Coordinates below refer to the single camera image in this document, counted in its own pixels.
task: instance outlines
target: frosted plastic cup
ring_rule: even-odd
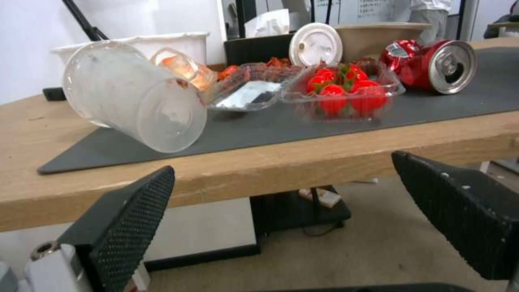
[[[114,41],[74,53],[65,66],[63,90],[80,116],[159,152],[187,148],[206,125],[207,109],[193,85]]]

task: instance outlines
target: red soda can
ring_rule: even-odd
[[[408,87],[455,94],[465,88],[476,73],[474,49],[466,42],[445,39],[420,46],[403,39],[387,46],[380,60]]]

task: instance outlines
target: plastic tray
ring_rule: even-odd
[[[378,61],[360,61],[356,63],[370,79],[378,82],[380,86],[360,88],[354,93],[346,93],[341,96],[324,96],[317,94],[307,94],[306,86],[314,72],[322,67],[315,66],[306,69],[296,79],[287,84],[281,100],[285,103],[294,105],[294,110],[303,118],[313,120],[369,120],[377,118],[390,110],[393,97],[405,92],[404,86],[396,74],[388,70],[386,66]],[[338,67],[327,68],[338,70]],[[385,98],[380,101],[380,90],[384,90]],[[326,107],[330,103],[335,103],[340,107],[339,111],[329,111]],[[373,103],[380,104],[376,109],[371,109]]]
[[[209,109],[257,111],[276,103],[282,89],[304,71],[303,67],[268,67],[265,63],[243,64],[204,94]]]

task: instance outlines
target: white plastic lid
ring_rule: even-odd
[[[300,28],[290,41],[289,57],[293,65],[311,66],[322,61],[340,62],[343,44],[337,31],[324,23],[310,23]]]

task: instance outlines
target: black mat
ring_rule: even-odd
[[[395,97],[391,111],[377,121],[308,122],[283,103],[245,115],[210,111],[202,135],[184,151],[159,153],[100,128],[38,171],[51,174],[519,110],[519,48],[483,49],[477,54],[477,74],[462,92],[440,96],[408,91]]]

